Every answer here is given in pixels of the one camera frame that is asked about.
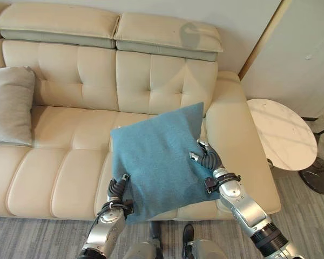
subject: sofa armrest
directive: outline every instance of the sofa armrest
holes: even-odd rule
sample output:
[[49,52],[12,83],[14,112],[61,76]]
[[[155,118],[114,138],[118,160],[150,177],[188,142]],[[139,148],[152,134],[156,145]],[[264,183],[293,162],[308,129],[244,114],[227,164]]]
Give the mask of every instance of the sofa armrest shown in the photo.
[[[219,72],[206,126],[208,142],[228,171],[241,175],[247,193],[267,213],[278,212],[278,192],[236,74]],[[217,205],[228,212],[221,202]]]

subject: pillow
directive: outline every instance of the pillow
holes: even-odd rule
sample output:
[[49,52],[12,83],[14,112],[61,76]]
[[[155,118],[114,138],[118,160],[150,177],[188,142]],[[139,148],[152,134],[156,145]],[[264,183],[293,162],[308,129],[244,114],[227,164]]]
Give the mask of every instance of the pillow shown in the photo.
[[35,74],[29,67],[0,69],[0,141],[32,144],[31,115]]
[[127,223],[192,203],[218,199],[208,196],[203,180],[209,170],[192,161],[189,152],[202,153],[197,139],[203,103],[187,106],[111,131],[113,175],[129,174],[124,199],[133,199],[134,213]]

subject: gray throw pillow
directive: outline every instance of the gray throw pillow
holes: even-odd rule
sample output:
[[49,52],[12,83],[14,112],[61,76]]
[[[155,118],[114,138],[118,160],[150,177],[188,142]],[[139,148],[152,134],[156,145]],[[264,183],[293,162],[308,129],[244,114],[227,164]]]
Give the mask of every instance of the gray throw pillow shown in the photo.
[[35,74],[29,67],[0,69],[0,141],[32,144],[31,106]]

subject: tufted leather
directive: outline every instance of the tufted leather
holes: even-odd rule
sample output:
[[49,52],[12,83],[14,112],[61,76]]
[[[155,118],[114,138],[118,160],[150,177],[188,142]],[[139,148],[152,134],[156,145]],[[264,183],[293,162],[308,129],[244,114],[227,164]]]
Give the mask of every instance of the tufted leather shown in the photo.
[[29,66],[34,103],[117,111],[115,50],[5,40],[6,66]]
[[218,64],[202,60],[117,51],[119,110],[160,114],[212,100]]

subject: white wall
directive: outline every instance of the white wall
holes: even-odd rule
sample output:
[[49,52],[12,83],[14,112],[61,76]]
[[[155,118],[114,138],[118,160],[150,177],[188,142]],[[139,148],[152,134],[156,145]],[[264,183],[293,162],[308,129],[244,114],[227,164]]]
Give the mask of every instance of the white wall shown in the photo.
[[[13,0],[0,2],[26,2]],[[116,12],[144,12],[214,24],[225,52],[219,69],[238,73],[254,48],[280,0],[30,0],[87,5]]]
[[276,100],[302,117],[324,113],[324,0],[292,0],[242,84],[248,99]]

